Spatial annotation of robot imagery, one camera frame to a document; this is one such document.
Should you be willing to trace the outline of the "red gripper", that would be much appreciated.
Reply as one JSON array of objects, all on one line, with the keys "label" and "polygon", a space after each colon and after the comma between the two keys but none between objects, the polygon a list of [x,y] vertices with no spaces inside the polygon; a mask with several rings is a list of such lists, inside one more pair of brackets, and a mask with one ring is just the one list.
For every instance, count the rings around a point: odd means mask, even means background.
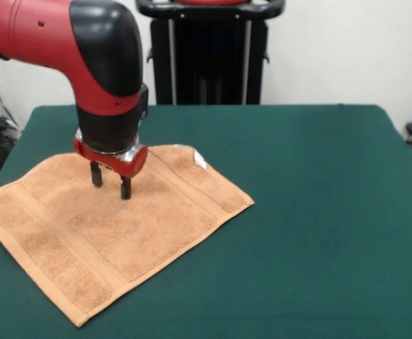
[{"label": "red gripper", "polygon": [[121,175],[121,199],[131,199],[131,178],[143,168],[148,155],[148,147],[139,141],[123,153],[97,153],[89,149],[80,138],[74,138],[74,148],[77,154],[89,160],[92,183],[95,187],[102,186],[102,171],[99,165],[105,166]]}]

